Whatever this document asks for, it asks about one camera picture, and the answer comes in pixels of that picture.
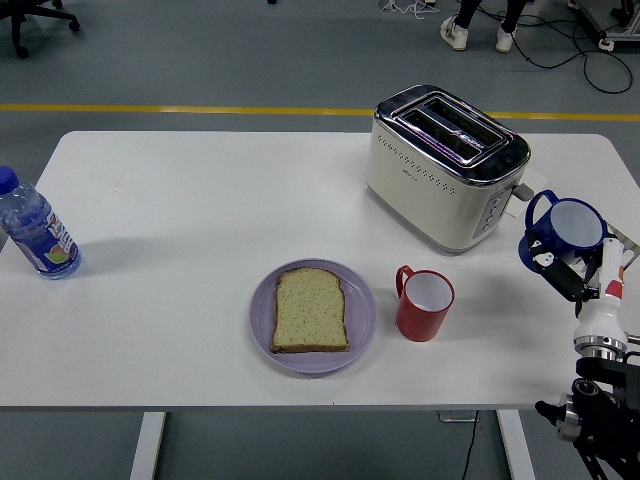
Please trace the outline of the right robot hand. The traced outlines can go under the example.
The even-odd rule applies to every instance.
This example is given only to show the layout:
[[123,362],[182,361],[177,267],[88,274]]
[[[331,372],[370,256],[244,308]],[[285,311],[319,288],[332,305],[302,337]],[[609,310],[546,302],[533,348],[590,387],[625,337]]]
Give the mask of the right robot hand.
[[624,290],[623,243],[607,236],[592,260],[596,268],[596,284],[588,282],[551,250],[544,246],[531,229],[524,234],[526,252],[541,275],[566,300],[576,305],[579,325],[574,331],[574,348],[582,356],[603,356],[607,351],[626,352],[628,336],[618,320]]

